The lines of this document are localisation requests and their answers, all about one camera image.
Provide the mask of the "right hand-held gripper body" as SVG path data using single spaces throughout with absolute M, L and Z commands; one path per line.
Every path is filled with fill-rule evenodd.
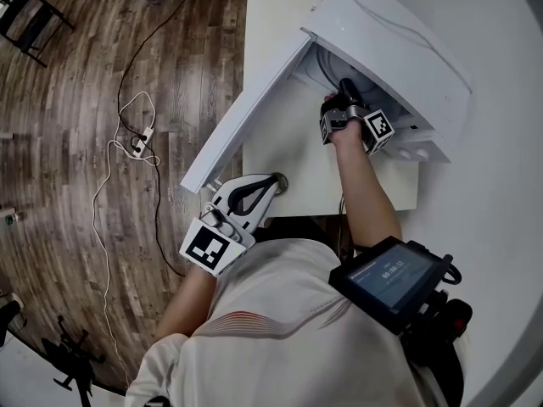
M 322 143 L 330 143 L 330 135 L 345 129 L 351 120 L 361 122 L 361 140 L 369 156 L 383 149 L 395 134 L 381 109 L 370 112 L 361 105 L 349 104 L 343 94 L 337 94 L 320 109 Z

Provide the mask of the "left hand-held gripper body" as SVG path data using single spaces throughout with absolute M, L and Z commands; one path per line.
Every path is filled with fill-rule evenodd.
M 255 245 L 255 238 L 213 203 L 193 218 L 179 254 L 212 276 L 219 276 Z

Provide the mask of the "person's left forearm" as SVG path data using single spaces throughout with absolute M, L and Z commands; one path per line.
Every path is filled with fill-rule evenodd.
M 155 338 L 172 334 L 191 337 L 208 318 L 217 279 L 194 265 L 165 308 L 155 331 Z

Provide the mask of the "person's right forearm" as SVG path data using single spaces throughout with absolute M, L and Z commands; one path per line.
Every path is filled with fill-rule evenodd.
M 400 222 L 389 197 L 381 187 L 361 139 L 361 122 L 330 136 L 334 145 L 353 243 L 372 247 L 385 238 L 402 238 Z

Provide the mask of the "person's black shorts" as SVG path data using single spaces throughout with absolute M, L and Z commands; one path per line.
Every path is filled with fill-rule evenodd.
M 255 230 L 254 238 L 261 247 L 277 254 L 295 249 L 328 248 L 334 257 L 338 256 L 333 239 L 311 217 L 269 219 L 268 226 Z

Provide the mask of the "white microwave oven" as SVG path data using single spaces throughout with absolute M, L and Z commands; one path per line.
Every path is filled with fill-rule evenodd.
M 286 87 L 302 81 L 324 96 L 334 89 L 316 61 L 323 47 L 380 87 L 381 109 L 396 132 L 385 146 L 393 158 L 447 163 L 452 159 L 472 83 L 460 62 L 414 14 L 396 0 L 321 0 L 286 28 L 276 46 L 247 65 L 241 94 L 182 179 L 198 192 L 217 178 L 250 128 Z

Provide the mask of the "white power strip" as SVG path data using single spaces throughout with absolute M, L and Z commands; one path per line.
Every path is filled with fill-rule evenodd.
M 132 155 L 141 159 L 148 149 L 148 145 L 154 134 L 154 128 L 146 127 L 142 135 L 135 135 L 131 139 Z

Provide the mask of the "person in white shirt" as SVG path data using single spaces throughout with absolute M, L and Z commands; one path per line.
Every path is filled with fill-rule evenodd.
M 125 407 L 461 407 L 459 364 L 424 367 L 328 284 L 328 248 L 256 244 L 217 279 L 191 337 L 156 339 Z

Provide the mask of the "black chest-mounted screen device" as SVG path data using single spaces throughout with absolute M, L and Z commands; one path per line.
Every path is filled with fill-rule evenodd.
M 401 334 L 452 268 L 423 245 L 387 237 L 331 270 L 328 284 L 395 335 Z

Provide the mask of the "black tripod stand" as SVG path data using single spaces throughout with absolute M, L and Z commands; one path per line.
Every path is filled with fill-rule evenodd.
M 70 384 L 74 381 L 80 396 L 81 406 L 91 407 L 89 398 L 92 397 L 92 383 L 95 381 L 91 362 L 102 364 L 105 361 L 105 356 L 101 354 L 97 357 L 82 348 L 82 344 L 89 335 L 87 330 L 81 332 L 81 338 L 76 342 L 64 328 L 63 322 L 64 317 L 59 315 L 58 324 L 61 335 L 58 344 L 42 338 L 42 346 L 45 349 L 48 362 L 57 371 L 65 374 L 63 381 L 56 378 L 53 381 L 68 391 L 72 391 Z

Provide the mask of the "black folding chair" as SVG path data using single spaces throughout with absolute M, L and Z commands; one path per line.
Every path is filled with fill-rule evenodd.
M 39 59 L 43 49 L 51 41 L 61 25 L 67 25 L 72 30 L 74 30 L 75 27 L 65 18 L 63 13 L 56 9 L 52 4 L 46 0 L 37 0 L 41 4 L 40 8 L 31 17 L 30 21 L 27 23 L 20 35 L 17 38 L 11 37 L 9 35 L 9 30 L 12 27 L 12 24 L 16 21 L 20 12 L 25 9 L 25 6 L 30 1 L 31 0 L 10 1 L 7 8 L 3 12 L 3 15 L 0 16 L 0 36 L 18 48 L 23 54 L 27 55 L 36 63 L 41 65 L 43 68 L 47 68 L 48 66 Z M 51 33 L 42 47 L 35 47 L 35 41 L 47 28 L 53 17 L 58 18 L 60 20 L 60 24 Z

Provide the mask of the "black chest device mount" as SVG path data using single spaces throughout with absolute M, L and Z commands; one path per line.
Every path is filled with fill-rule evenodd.
M 441 282 L 450 286 L 462 282 L 452 256 L 439 257 L 426 248 L 420 255 L 431 263 L 430 274 L 411 290 L 396 331 L 411 360 L 428 368 L 449 369 L 459 364 L 454 342 L 466 331 L 473 309 L 458 298 L 450 298 L 445 289 L 436 288 Z

